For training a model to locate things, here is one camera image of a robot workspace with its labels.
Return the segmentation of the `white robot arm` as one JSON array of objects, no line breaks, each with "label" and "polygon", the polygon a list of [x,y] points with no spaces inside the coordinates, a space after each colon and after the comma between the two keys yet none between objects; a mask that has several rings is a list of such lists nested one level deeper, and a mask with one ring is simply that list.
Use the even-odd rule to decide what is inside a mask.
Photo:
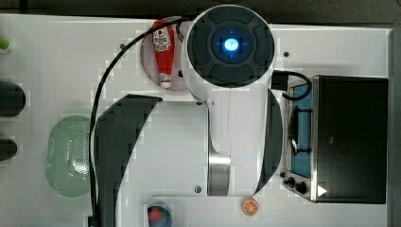
[{"label": "white robot arm", "polygon": [[99,227],[148,227],[171,198],[250,197],[278,167],[280,108],[268,23],[242,6],[207,9],[183,39],[183,94],[126,95],[97,120]]}]

